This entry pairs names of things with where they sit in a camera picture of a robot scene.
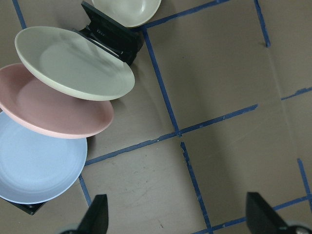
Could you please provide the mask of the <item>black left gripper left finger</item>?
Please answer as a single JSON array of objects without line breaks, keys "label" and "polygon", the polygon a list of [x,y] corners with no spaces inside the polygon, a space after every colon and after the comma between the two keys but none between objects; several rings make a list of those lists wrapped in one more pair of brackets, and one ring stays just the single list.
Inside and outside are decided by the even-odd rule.
[{"label": "black left gripper left finger", "polygon": [[96,195],[78,226],[78,234],[106,234],[108,230],[107,195]]}]

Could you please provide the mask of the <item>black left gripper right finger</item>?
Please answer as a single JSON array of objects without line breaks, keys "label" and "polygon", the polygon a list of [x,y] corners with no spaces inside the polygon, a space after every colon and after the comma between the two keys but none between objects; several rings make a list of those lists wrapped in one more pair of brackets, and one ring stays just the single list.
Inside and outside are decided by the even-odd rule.
[{"label": "black left gripper right finger", "polygon": [[246,223],[252,234],[292,234],[293,230],[257,192],[247,192]]}]

